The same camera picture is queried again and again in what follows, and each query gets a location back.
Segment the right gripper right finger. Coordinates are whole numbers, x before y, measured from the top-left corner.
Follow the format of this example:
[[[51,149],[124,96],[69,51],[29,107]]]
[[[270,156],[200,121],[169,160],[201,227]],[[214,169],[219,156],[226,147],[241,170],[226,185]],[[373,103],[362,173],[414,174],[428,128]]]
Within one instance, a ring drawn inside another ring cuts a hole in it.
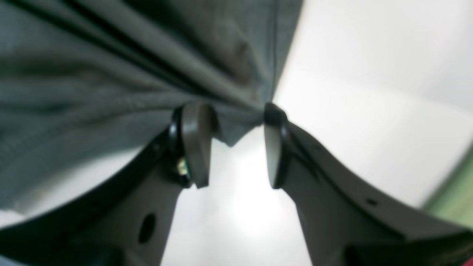
[[[294,202],[312,265],[472,265],[471,229],[371,186],[277,105],[266,104],[264,123],[270,185]]]

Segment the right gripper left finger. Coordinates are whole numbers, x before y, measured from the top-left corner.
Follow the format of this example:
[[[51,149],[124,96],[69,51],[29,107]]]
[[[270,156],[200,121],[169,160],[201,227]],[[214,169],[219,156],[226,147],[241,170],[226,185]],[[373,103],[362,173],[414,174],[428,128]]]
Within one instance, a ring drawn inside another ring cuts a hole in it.
[[[1,256],[12,266],[159,266],[182,190],[208,186],[217,126],[210,104],[179,107],[110,179],[1,229]]]

